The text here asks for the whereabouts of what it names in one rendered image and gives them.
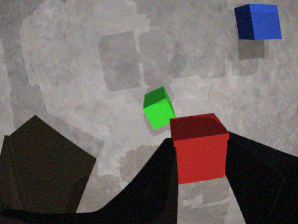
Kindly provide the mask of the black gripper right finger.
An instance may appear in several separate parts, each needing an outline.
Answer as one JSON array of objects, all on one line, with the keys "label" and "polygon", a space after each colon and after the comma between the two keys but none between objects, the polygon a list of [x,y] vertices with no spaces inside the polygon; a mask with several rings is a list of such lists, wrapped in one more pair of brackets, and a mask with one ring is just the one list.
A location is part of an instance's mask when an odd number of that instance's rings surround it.
[{"label": "black gripper right finger", "polygon": [[230,132],[225,173],[246,224],[298,224],[298,157]]}]

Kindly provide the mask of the blue block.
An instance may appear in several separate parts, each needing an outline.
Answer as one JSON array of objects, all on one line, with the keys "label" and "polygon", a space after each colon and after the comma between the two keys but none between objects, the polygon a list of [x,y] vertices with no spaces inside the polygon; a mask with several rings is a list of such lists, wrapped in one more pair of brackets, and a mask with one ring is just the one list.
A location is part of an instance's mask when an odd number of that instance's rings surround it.
[{"label": "blue block", "polygon": [[235,7],[238,37],[243,40],[282,39],[277,6],[246,4]]}]

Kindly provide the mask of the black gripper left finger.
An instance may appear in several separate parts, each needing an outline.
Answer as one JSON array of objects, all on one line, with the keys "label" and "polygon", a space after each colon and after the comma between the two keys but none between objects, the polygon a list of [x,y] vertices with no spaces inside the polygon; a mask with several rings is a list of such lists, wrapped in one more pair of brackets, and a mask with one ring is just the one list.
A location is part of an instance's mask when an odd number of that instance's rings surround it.
[{"label": "black gripper left finger", "polygon": [[177,224],[177,151],[165,137],[129,185],[96,212],[1,210],[0,224]]}]

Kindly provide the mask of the red block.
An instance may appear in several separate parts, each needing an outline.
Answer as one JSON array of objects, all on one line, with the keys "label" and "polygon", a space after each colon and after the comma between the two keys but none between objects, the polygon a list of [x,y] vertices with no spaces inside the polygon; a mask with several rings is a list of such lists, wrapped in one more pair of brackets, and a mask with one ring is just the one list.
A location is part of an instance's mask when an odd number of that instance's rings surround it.
[{"label": "red block", "polygon": [[177,151],[178,185],[226,177],[226,147],[230,132],[217,115],[169,119]]}]

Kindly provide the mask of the green block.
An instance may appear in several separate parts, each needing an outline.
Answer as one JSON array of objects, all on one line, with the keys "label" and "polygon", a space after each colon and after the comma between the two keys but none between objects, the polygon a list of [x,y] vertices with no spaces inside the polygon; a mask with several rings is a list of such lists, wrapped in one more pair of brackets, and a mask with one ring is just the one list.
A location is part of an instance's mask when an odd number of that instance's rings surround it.
[{"label": "green block", "polygon": [[150,124],[153,125],[154,131],[169,124],[169,119],[176,119],[164,92],[158,93],[152,99],[144,101],[144,111],[146,116],[148,116]]},{"label": "green block", "polygon": [[[168,95],[166,95],[164,87],[157,88],[156,91],[150,92],[150,93],[148,93],[148,95],[145,95],[145,101],[152,99],[152,97],[157,96],[158,93],[162,93],[162,92],[165,93],[166,99],[168,99],[168,101],[169,101],[169,97],[168,97]],[[170,101],[169,101],[169,104],[170,104]],[[172,107],[172,104],[170,104],[170,107]],[[173,107],[172,107],[172,109],[173,109]]]}]

